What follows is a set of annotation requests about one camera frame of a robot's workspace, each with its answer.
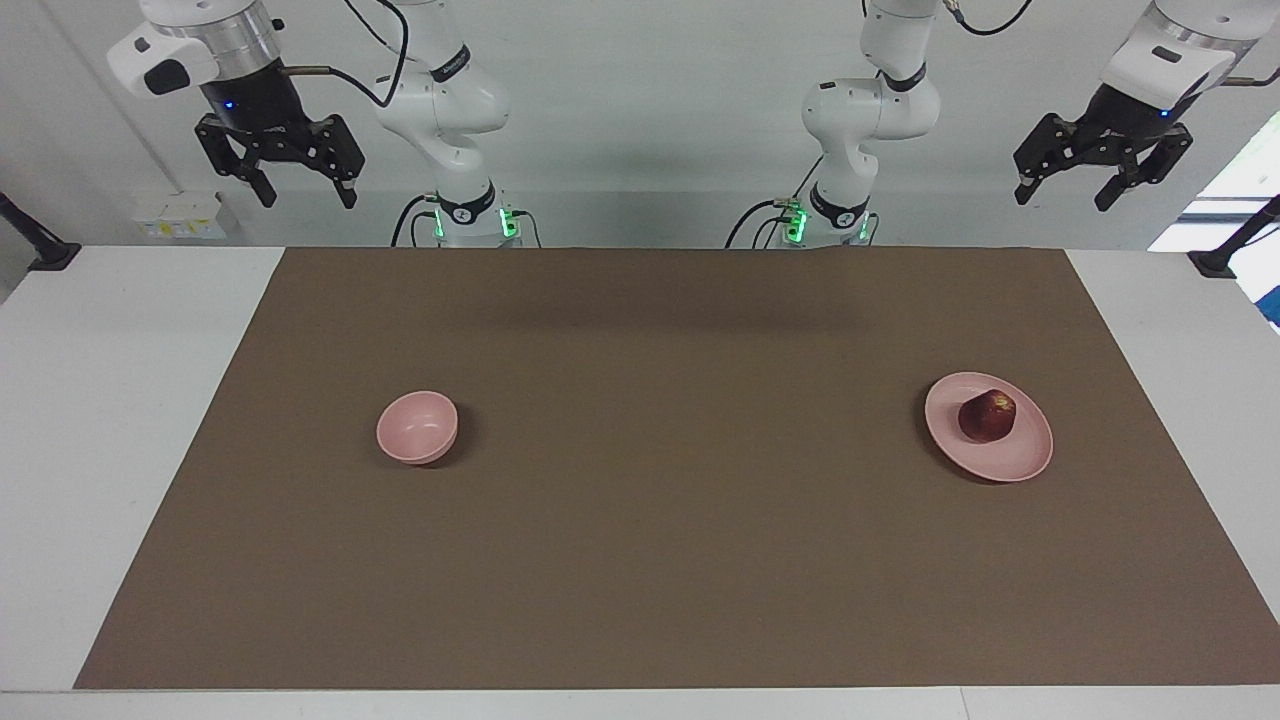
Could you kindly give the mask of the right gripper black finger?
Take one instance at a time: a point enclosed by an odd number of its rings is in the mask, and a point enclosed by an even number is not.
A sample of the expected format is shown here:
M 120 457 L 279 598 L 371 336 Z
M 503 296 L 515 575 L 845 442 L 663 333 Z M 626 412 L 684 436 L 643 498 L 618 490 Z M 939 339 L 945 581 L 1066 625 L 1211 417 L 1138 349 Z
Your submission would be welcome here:
M 353 209 L 358 200 L 355 186 L 366 158 L 346 119 L 339 114 L 320 120 L 302 117 L 298 138 L 301 164 L 326 177 L 342 206 Z
M 205 114 L 195 126 L 195 135 L 204 149 L 211 168 L 225 177 L 236 177 L 246 183 L 264 208 L 273 208 L 278 195 L 265 172 L 259 167 L 261 160 L 255 149 L 239 155 L 232 146 L 236 132 L 229 129 L 215 114 Z

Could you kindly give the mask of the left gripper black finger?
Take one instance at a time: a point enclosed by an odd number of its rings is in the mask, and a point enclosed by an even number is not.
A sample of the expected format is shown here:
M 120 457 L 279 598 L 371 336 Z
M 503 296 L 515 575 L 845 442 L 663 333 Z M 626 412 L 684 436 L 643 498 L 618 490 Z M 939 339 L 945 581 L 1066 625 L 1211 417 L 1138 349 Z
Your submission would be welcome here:
M 1120 147 L 1115 163 L 1117 172 L 1094 196 L 1096 209 L 1108 211 L 1124 193 L 1143 184 L 1162 183 L 1193 143 L 1194 138 L 1185 126 L 1174 126 L 1164 133 L 1144 159 L 1139 158 L 1142 150 L 1129 138 L 1114 142 Z
M 1078 123 L 1046 114 L 1012 154 L 1019 186 L 1014 197 L 1025 206 L 1043 181 L 1083 163 L 1087 150 L 1078 141 Z

